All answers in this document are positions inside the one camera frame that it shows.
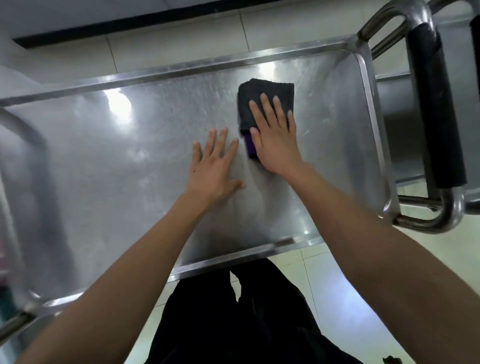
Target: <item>cloth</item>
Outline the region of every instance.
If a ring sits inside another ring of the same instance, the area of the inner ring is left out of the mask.
[[[258,80],[252,78],[251,80],[242,83],[239,86],[238,91],[238,110],[240,115],[240,134],[245,138],[245,144],[247,146],[247,153],[250,158],[257,158],[257,152],[255,150],[255,145],[252,141],[252,136],[250,135],[250,128],[256,127],[257,123],[253,118],[252,112],[248,105],[250,100],[253,100],[257,103],[260,111],[265,116],[265,111],[262,107],[260,101],[260,95],[265,93],[270,101],[270,104],[273,107],[273,98],[278,96],[282,103],[282,110],[286,115],[289,110],[293,111],[293,98],[295,95],[295,85],[294,84],[284,84],[271,82],[266,80]]]
[[[268,259],[182,279],[171,294],[147,364],[361,364],[320,332],[305,298]]]

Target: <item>skin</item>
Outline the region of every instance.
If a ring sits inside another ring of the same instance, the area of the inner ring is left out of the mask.
[[[384,223],[303,162],[293,114],[280,100],[266,119],[251,101],[261,163],[288,181],[345,277],[417,363],[476,363],[480,297],[416,241]],[[172,209],[23,353],[18,363],[123,363],[201,216],[243,183],[228,179],[238,141],[226,130],[193,144],[186,192]]]

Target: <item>folded cloth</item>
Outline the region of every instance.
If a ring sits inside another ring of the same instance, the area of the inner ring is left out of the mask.
[[[278,96],[282,103],[282,109],[285,115],[289,110],[293,111],[293,98],[295,94],[295,85],[294,84],[284,84],[278,82],[271,82],[266,80],[258,80],[252,78],[250,81],[242,83],[239,86],[238,92],[238,109],[240,115],[240,133],[245,138],[245,144],[247,146],[247,153],[250,158],[258,158],[255,145],[252,141],[252,136],[250,135],[250,128],[257,127],[257,123],[253,118],[252,112],[248,105],[250,100],[253,100],[257,103],[258,108],[265,117],[265,111],[262,107],[260,101],[260,95],[265,93],[270,101],[270,105],[275,110],[273,106],[273,97]]]

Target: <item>person's left hand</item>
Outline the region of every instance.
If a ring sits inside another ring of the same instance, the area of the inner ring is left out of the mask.
[[[207,207],[213,206],[230,197],[239,188],[245,187],[245,183],[240,180],[228,179],[228,169],[237,152],[239,140],[233,139],[225,155],[222,156],[227,133],[228,128],[222,129],[216,140],[216,129],[210,129],[202,157],[200,143],[193,143],[187,192],[198,194],[207,203]]]

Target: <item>tiled floor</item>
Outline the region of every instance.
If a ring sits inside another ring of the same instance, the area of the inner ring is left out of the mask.
[[[240,11],[214,14],[92,39],[40,47],[17,69],[41,82],[130,72],[147,67],[193,61],[232,53],[291,45],[303,41],[352,34],[386,0],[284,0]],[[463,11],[457,5],[442,15]],[[372,40],[375,44],[399,24],[394,19]],[[377,73],[408,69],[405,44],[399,43],[374,61]],[[400,193],[422,195],[425,184],[401,187]],[[427,216],[425,209],[404,213]],[[406,231],[480,291],[480,224],[466,217],[461,226],[443,235]],[[322,331],[340,348],[365,363],[381,363],[393,355],[411,363],[385,326],[340,272],[326,244],[270,258],[304,294]],[[240,283],[232,275],[237,298]],[[168,283],[147,321],[127,363],[143,363],[163,307],[176,282]]]

